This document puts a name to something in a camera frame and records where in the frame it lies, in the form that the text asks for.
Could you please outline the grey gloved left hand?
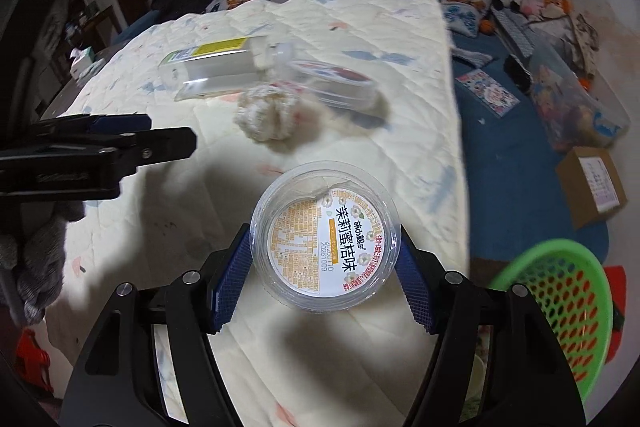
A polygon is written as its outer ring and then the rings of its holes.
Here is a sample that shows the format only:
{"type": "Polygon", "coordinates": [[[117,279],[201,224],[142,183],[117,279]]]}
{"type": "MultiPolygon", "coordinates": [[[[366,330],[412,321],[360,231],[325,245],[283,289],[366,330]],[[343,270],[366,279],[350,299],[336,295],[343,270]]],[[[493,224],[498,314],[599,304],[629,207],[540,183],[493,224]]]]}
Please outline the grey gloved left hand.
{"type": "Polygon", "coordinates": [[[1,304],[17,327],[42,321],[61,294],[69,223],[85,217],[83,202],[54,202],[46,222],[24,232],[18,213],[1,218],[1,304]]]}

